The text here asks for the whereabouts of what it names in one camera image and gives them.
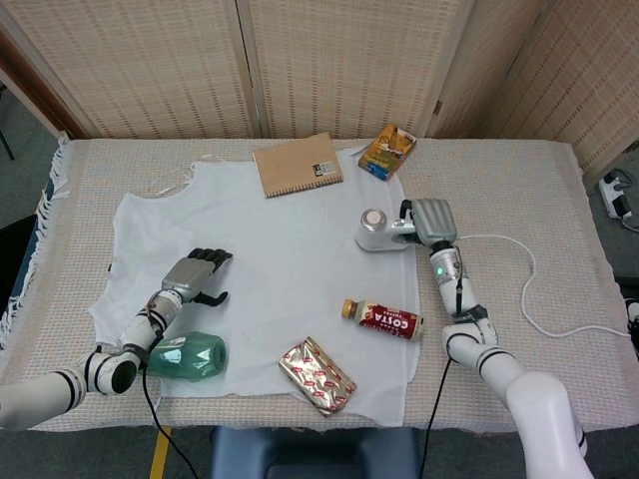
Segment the spiral notebook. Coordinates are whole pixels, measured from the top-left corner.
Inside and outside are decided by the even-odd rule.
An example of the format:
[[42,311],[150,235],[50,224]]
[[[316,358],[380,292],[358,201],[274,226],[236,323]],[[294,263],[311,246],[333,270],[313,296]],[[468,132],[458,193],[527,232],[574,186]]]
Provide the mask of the spiral notebook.
[[328,133],[255,150],[253,157],[267,198],[343,182]]

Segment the table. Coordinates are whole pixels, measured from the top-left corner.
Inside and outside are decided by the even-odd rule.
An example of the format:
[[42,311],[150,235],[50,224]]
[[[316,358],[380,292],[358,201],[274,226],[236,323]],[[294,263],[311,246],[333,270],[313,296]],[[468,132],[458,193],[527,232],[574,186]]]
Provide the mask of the table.
[[[250,161],[256,148],[281,140],[90,140],[62,147],[68,198],[52,202],[46,238],[9,346],[0,354],[2,383],[30,378],[73,363],[94,347],[87,308],[101,294],[113,248],[113,214],[124,193],[145,196],[153,179],[181,180],[201,156]],[[367,140],[335,141],[337,149]],[[543,141],[428,140],[398,172],[408,198],[450,202],[461,235],[499,234],[525,242],[537,257],[537,280],[528,291],[531,314],[558,331],[599,323],[623,330],[626,316],[594,224],[570,146]],[[502,344],[530,369],[557,375],[571,394],[586,430],[639,422],[639,368],[629,340],[600,332],[551,339],[534,331],[519,310],[529,260],[499,239],[462,243],[478,300],[488,308]],[[449,324],[427,260],[418,251],[421,313],[426,334],[415,379],[408,386],[404,423],[424,427],[446,356],[441,329]],[[159,392],[152,381],[152,395]],[[360,427],[349,415],[324,419],[287,395],[164,399],[161,421],[172,426]],[[150,424],[140,381],[119,397],[89,395],[70,413],[38,427],[68,431]],[[452,366],[434,427],[476,432],[510,431],[508,412],[475,374]]]

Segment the silver snack wrapper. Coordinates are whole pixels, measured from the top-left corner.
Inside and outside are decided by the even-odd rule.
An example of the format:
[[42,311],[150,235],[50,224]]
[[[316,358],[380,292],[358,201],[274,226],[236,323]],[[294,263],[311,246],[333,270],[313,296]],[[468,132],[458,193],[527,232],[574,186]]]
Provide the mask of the silver snack wrapper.
[[310,336],[282,356],[280,369],[324,417],[342,410],[357,389]]

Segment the tablecloth fringe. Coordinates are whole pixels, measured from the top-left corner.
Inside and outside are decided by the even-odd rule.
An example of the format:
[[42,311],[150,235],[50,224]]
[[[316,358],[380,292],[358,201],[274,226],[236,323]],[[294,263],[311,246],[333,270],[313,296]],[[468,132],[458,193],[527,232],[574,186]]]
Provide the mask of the tablecloth fringe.
[[49,172],[49,178],[51,179],[51,188],[47,188],[48,191],[42,192],[42,197],[36,208],[37,224],[35,230],[36,242],[35,248],[29,258],[27,271],[22,281],[22,288],[20,292],[9,298],[6,310],[2,313],[0,318],[0,349],[7,347],[7,340],[13,321],[18,313],[18,310],[22,307],[22,300],[27,292],[29,283],[35,273],[38,263],[42,259],[43,250],[46,248],[47,232],[49,228],[49,218],[51,216],[51,208],[53,203],[67,198],[71,195],[69,190],[62,191],[62,189],[69,182],[67,178],[67,172],[69,168],[68,155],[69,138],[66,134],[58,139],[58,150],[53,155],[51,161],[51,171]]

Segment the green plastic bottle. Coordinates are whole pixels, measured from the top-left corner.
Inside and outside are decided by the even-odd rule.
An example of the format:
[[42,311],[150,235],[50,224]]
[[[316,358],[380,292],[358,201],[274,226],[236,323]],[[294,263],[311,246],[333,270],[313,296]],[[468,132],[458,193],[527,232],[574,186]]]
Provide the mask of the green plastic bottle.
[[219,336],[193,331],[175,339],[163,339],[149,357],[151,376],[199,381],[220,374],[227,367],[227,346]]

